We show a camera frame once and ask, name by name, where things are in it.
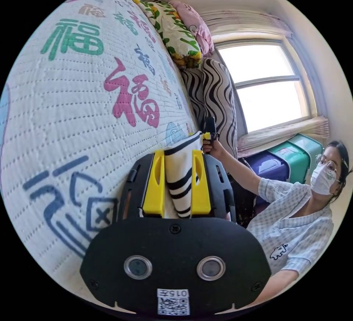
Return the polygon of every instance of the qr code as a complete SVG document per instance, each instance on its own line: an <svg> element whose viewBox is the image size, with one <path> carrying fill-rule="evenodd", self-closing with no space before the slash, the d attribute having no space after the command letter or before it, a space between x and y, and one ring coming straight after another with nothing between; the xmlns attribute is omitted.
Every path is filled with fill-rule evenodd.
<svg viewBox="0 0 353 321"><path fill-rule="evenodd" d="M158 314L183 316L190 315L189 298L158 298Z"/></svg>

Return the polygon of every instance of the white quilt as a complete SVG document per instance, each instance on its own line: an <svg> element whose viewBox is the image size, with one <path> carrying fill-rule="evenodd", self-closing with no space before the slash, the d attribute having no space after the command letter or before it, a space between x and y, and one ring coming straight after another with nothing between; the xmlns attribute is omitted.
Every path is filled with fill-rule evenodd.
<svg viewBox="0 0 353 321"><path fill-rule="evenodd" d="M0 178L13 226L57 283L101 305L79 274L87 246L112 221L134 162L196 123L177 67L132 0L67 0L45 19L1 98Z"/></svg>

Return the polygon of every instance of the black and white striped fabric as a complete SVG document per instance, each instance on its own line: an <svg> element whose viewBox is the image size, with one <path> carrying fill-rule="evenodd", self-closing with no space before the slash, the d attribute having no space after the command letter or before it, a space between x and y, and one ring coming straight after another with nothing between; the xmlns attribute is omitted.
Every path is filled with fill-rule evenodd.
<svg viewBox="0 0 353 321"><path fill-rule="evenodd" d="M238 158L234 92L229 71L222 63L204 58L202 74L204 115L215 118L220 143L229 154Z"/></svg>
<svg viewBox="0 0 353 321"><path fill-rule="evenodd" d="M193 149L202 149L200 131L164 150L167 187L180 218L190 218Z"/></svg>
<svg viewBox="0 0 353 321"><path fill-rule="evenodd" d="M188 68L181 70L181 75L190 98L191 106L195 112L197 123L200 129L203 130L205 121L203 73L200 68Z"/></svg>

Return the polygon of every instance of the woman's hand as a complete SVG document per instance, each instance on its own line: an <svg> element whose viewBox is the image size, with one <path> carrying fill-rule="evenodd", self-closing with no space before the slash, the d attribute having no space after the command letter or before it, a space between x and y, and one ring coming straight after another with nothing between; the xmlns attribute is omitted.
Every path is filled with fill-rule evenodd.
<svg viewBox="0 0 353 321"><path fill-rule="evenodd" d="M223 154L225 152L225 149L220 144L218 139L215 139L213 143L207 140L203 140L202 149L204 153L211 154L214 158L216 158L219 161L221 161Z"/></svg>

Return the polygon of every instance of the storage box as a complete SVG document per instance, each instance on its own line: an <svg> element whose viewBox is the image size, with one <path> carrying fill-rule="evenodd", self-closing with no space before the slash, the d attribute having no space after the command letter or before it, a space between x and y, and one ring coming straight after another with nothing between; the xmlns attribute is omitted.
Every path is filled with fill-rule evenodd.
<svg viewBox="0 0 353 321"><path fill-rule="evenodd" d="M310 167L310 157L307 152L297 145L286 141L269 152L284 160L289 166L289 182L305 183L306 175Z"/></svg>
<svg viewBox="0 0 353 321"><path fill-rule="evenodd" d="M305 180L304 180L304 181L306 181L308 179L308 177L310 177L312 175L313 171L316 168L316 163L315 163L316 156L318 154L322 154L324 152L324 148L321 145L321 143L313 140L312 138L304 136L302 134L297 134L296 136L294 136L293 138L288 140L288 142L301 148L309 156L309 159L310 159L309 168L306 173Z"/></svg>
<svg viewBox="0 0 353 321"><path fill-rule="evenodd" d="M254 172L264 179L287 181L289 179L289 166L281 158L264 151L246 158L246 161ZM263 204L265 201L257 196L256 204Z"/></svg>

